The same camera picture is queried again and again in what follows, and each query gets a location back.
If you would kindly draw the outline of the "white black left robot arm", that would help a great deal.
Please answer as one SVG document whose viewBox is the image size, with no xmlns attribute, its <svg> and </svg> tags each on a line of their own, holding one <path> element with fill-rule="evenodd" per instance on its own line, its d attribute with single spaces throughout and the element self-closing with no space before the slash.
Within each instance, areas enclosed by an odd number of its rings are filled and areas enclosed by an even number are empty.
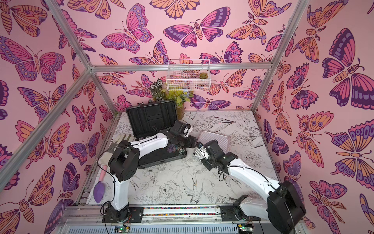
<svg viewBox="0 0 374 234">
<path fill-rule="evenodd" d="M 115 147 L 109 160 L 110 174 L 114 178 L 114 192 L 111 206 L 119 212 L 128 208 L 128 190 L 130 179 L 136 173 L 139 160 L 144 156 L 153 155 L 169 144 L 181 148 L 193 148 L 195 138 L 190 136 L 192 127 L 183 121 L 176 121 L 171 127 L 161 130 L 153 136 L 139 141 L 122 140 Z"/>
</svg>

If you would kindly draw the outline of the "pink square poker case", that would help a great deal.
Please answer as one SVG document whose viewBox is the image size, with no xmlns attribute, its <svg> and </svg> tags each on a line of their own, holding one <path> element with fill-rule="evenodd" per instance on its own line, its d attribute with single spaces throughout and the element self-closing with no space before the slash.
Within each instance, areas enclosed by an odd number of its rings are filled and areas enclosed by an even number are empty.
<svg viewBox="0 0 374 234">
<path fill-rule="evenodd" d="M 206 144 L 211 140 L 217 140 L 218 145 L 221 147 L 224 153 L 229 151 L 229 137 L 227 136 L 203 131 L 198 137 L 198 142 L 201 142 L 202 144 Z"/>
</svg>

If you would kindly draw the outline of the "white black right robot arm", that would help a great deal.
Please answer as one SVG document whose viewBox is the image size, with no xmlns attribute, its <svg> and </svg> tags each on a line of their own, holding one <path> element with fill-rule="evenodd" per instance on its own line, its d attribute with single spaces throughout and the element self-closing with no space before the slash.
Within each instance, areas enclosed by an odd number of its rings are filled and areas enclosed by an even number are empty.
<svg viewBox="0 0 374 234">
<path fill-rule="evenodd" d="M 306 214 L 306 209 L 291 182 L 279 182 L 263 175 L 236 154 L 225 153 L 217 140 L 206 144 L 198 142 L 194 146 L 202 155 L 201 163 L 207 170 L 218 169 L 219 174 L 232 176 L 261 197 L 259 201 L 251 200 L 247 195 L 236 199 L 233 212 L 238 220 L 250 217 L 266 219 L 282 234 L 296 233 L 296 226 Z"/>
</svg>

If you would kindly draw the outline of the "dark grey poker case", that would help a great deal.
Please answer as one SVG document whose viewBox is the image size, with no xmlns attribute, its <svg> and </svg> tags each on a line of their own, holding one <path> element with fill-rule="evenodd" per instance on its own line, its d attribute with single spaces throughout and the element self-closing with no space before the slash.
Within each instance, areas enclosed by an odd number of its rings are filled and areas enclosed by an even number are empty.
<svg viewBox="0 0 374 234">
<path fill-rule="evenodd" d="M 126 111 L 133 135 L 142 140 L 151 137 L 161 130 L 171 127 L 177 119 L 176 104 L 173 101 L 161 101 L 130 107 Z M 145 169 L 184 159 L 186 156 L 170 156 L 167 149 L 161 149 L 153 155 L 139 160 L 138 169 Z"/>
</svg>

